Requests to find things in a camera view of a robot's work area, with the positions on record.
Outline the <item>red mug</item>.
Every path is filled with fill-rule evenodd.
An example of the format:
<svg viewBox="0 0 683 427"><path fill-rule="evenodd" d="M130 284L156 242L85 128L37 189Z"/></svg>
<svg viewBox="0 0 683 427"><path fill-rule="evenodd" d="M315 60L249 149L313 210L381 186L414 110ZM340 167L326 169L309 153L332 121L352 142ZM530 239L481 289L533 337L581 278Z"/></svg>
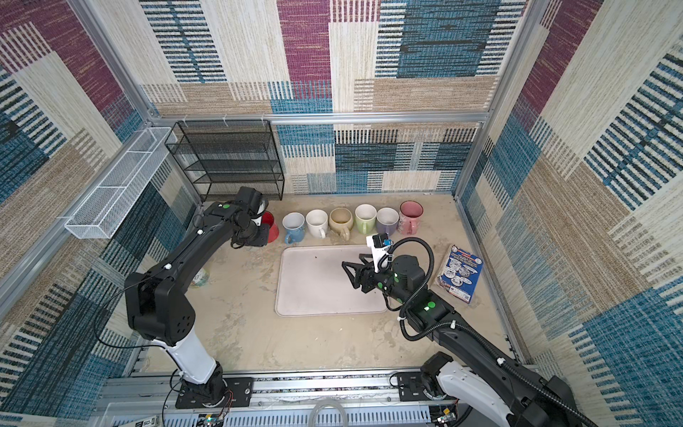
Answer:
<svg viewBox="0 0 683 427"><path fill-rule="evenodd" d="M279 226L277 226L276 219L273 213L266 211L261 217L261 223L268 226L268 243L273 243L279 237Z"/></svg>

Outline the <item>blue polka dot mug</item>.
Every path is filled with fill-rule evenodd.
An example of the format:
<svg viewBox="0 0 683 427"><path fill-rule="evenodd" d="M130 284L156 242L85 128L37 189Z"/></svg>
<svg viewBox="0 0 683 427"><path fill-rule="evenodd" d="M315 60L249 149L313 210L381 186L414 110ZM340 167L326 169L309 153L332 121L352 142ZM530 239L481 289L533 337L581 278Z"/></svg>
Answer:
<svg viewBox="0 0 683 427"><path fill-rule="evenodd" d="M302 213L288 213L283 218L282 225L286 229L286 245L302 242L305 237L305 224L305 217Z"/></svg>

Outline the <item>green mug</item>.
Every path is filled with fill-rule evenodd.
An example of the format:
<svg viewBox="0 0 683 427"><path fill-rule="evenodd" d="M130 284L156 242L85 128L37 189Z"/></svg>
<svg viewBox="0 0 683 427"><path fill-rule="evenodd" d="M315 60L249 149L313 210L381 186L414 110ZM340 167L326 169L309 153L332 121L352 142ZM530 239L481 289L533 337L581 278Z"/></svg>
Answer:
<svg viewBox="0 0 683 427"><path fill-rule="evenodd" d="M377 209L370 204L362 204L355 209L355 224L358 232L368 236L375 229Z"/></svg>

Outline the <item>purple mug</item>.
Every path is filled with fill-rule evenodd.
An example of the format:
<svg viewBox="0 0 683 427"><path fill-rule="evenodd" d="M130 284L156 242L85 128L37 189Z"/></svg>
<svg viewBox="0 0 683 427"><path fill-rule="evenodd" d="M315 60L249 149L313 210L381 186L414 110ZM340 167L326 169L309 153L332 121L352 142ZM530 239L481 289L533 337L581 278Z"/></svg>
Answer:
<svg viewBox="0 0 683 427"><path fill-rule="evenodd" d="M392 236L398 229L400 216L398 211L390 207L383 207L377 211L376 229L379 234Z"/></svg>

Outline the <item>beige ceramic teapot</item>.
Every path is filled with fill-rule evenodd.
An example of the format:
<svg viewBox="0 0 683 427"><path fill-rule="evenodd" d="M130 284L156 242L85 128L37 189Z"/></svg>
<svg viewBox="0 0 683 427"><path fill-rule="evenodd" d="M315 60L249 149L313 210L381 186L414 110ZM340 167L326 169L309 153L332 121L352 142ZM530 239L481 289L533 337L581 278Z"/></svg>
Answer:
<svg viewBox="0 0 683 427"><path fill-rule="evenodd" d="M354 226L354 216L345 207L334 208L329 215L329 226L342 240L350 241Z"/></svg>

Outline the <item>pink patterned mug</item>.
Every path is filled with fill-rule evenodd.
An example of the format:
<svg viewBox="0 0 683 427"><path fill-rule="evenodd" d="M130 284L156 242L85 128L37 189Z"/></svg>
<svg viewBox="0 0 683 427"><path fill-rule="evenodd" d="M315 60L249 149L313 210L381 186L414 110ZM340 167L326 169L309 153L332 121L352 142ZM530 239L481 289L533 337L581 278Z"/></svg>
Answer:
<svg viewBox="0 0 683 427"><path fill-rule="evenodd" d="M399 208L398 231L403 235L416 235L424 213L423 206L414 200L404 201Z"/></svg>

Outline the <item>white mug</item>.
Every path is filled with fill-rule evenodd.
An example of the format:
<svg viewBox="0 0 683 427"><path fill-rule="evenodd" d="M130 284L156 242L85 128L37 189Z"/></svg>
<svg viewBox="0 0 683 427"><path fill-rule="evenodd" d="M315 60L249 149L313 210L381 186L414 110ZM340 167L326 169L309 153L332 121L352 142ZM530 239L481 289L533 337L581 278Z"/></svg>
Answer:
<svg viewBox="0 0 683 427"><path fill-rule="evenodd" d="M307 230L314 238L326 238L329 231L328 215L322 209L313 209L306 215Z"/></svg>

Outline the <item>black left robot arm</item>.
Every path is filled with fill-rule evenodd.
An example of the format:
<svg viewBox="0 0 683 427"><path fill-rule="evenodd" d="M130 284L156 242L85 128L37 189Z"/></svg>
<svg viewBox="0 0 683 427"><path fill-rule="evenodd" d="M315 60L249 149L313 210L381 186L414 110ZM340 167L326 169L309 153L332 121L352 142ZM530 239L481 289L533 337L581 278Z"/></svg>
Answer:
<svg viewBox="0 0 683 427"><path fill-rule="evenodd" d="M199 215L178 247L144 273L125 282L128 326L164 349L182 373L182 388L197 405L222 403L227 385L223 370L197 337L196 312L186 297L192 280L224 244L234 249L264 247L269 227L261 223L268 200L242 187L228 202L214 202Z"/></svg>

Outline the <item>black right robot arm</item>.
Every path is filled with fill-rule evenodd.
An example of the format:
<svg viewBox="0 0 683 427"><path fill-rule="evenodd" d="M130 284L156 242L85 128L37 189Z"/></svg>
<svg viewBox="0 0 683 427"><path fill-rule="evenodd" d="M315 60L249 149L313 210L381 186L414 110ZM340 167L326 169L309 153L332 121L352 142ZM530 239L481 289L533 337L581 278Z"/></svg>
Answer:
<svg viewBox="0 0 683 427"><path fill-rule="evenodd" d="M377 270L362 254L358 262L341 266L354 288L401 302L399 325L408 341L428 338L449 351L423 365L431 395L458 398L499 426L592 425L564 381L556 376L546 380L505 355L428 290L432 270L423 270L416 257L400 255Z"/></svg>

